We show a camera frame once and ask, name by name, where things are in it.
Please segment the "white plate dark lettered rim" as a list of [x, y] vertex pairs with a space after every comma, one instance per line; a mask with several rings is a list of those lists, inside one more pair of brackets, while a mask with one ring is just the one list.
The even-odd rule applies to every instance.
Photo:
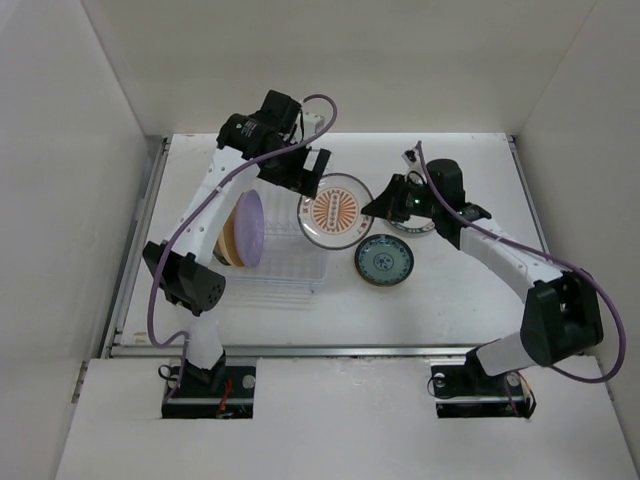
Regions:
[[406, 222], [387, 221], [388, 227], [400, 236], [419, 238], [435, 231], [435, 223], [428, 218], [413, 216]]

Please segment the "purple rimmed patterned plate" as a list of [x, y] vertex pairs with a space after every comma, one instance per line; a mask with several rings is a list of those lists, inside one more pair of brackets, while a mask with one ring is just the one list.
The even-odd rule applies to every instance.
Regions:
[[339, 251], [363, 240], [373, 218], [361, 209], [373, 200], [369, 188], [358, 178], [331, 173], [320, 180], [315, 198], [301, 196], [297, 220], [303, 236], [316, 247]]

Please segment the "dark green rimmed plate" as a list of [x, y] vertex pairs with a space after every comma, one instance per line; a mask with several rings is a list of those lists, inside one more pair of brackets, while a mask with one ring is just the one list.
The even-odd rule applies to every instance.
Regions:
[[392, 287], [404, 282], [412, 273], [415, 258], [411, 248], [400, 238], [376, 234], [366, 237], [354, 254], [357, 273], [367, 283]]

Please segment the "plain purple plate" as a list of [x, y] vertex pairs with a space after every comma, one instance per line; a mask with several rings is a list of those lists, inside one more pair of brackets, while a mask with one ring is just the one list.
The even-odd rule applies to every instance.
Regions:
[[264, 251], [265, 217], [261, 197], [256, 190], [244, 192], [236, 204], [234, 239], [244, 265], [257, 267]]

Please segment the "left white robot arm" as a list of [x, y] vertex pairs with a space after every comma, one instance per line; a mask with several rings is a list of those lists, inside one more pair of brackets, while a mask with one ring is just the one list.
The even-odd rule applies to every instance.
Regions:
[[[183, 341], [178, 371], [165, 381], [165, 399], [174, 397], [188, 380], [205, 397], [223, 387], [220, 368], [225, 351], [216, 326], [204, 315], [217, 305], [226, 287], [225, 278], [209, 264], [238, 201], [256, 179], [306, 197], [317, 193], [329, 155], [321, 151], [312, 169], [306, 169], [305, 163], [312, 143], [336, 122], [338, 107], [326, 94], [308, 98], [331, 108], [330, 117], [316, 123], [310, 135], [295, 133], [304, 126], [302, 103], [275, 90], [267, 93], [256, 112], [231, 115], [220, 127], [208, 171], [171, 235], [161, 243], [149, 241], [143, 249], [152, 275], [146, 313], [149, 340], [160, 349], [177, 339]], [[154, 325], [159, 295], [188, 310], [196, 323], [159, 340]]]

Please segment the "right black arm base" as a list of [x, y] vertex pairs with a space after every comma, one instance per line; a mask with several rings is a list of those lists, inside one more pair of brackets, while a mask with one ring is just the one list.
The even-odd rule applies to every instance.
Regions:
[[518, 372], [474, 377], [465, 365], [435, 364], [427, 381], [439, 419], [530, 419], [537, 408], [532, 388]]

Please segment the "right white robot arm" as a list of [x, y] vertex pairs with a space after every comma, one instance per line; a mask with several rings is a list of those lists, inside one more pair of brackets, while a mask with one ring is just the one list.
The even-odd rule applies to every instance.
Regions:
[[361, 212], [395, 222], [432, 219], [441, 238], [486, 266], [523, 302], [518, 331], [467, 354], [463, 381], [470, 391], [487, 393], [503, 374], [552, 367], [603, 340], [596, 289], [585, 277], [516, 248], [488, 211], [467, 201], [455, 161], [432, 160], [426, 172], [421, 183], [393, 175]]

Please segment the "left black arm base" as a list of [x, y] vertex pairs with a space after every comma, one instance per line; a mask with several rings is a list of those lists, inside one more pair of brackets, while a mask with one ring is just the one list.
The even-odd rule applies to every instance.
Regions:
[[158, 370], [165, 382], [163, 419], [252, 419], [257, 383], [257, 361], [223, 355], [212, 370], [191, 364], [164, 364]]

